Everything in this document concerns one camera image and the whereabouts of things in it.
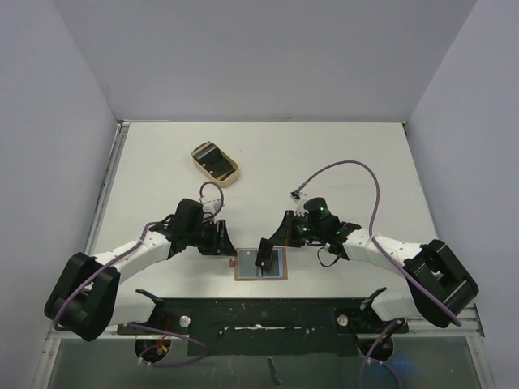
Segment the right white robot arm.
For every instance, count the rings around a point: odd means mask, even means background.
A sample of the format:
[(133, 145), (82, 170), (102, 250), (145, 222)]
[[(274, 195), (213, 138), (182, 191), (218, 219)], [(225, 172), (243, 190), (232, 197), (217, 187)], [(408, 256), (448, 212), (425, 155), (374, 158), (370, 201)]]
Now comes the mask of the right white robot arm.
[(380, 331), (394, 319), (414, 317), (446, 328), (458, 323), (458, 315), (479, 293), (474, 278), (445, 242), (402, 242), (376, 235), (340, 220), (322, 197), (301, 199), (295, 210), (286, 211), (276, 232), (261, 239), (255, 264), (270, 269), (277, 246), (311, 245), (337, 259), (367, 263), (405, 279), (406, 289), (381, 287), (364, 301), (361, 320), (370, 331)]

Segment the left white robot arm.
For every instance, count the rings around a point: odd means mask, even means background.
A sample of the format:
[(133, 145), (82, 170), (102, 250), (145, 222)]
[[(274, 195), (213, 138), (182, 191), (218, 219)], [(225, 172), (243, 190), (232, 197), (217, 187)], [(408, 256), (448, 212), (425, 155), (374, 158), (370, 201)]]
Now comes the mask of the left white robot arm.
[(119, 296), (118, 287), (188, 247), (201, 255), (235, 256), (226, 222), (217, 219), (223, 207), (223, 200), (182, 199), (175, 213), (147, 223), (134, 241), (93, 256), (72, 255), (44, 307), (54, 330), (92, 341), (114, 325), (137, 323), (148, 333), (162, 329), (159, 298), (146, 291)]

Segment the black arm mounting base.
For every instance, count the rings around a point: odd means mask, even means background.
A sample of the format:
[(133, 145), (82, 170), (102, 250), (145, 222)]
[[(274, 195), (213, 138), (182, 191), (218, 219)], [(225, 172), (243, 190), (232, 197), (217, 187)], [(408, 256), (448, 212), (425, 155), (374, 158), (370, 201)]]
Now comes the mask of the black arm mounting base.
[(141, 328), (120, 325), (119, 335), (149, 328), (189, 336), (190, 357), (355, 356), (368, 350), (388, 322), (362, 297), (290, 299), (165, 298)]

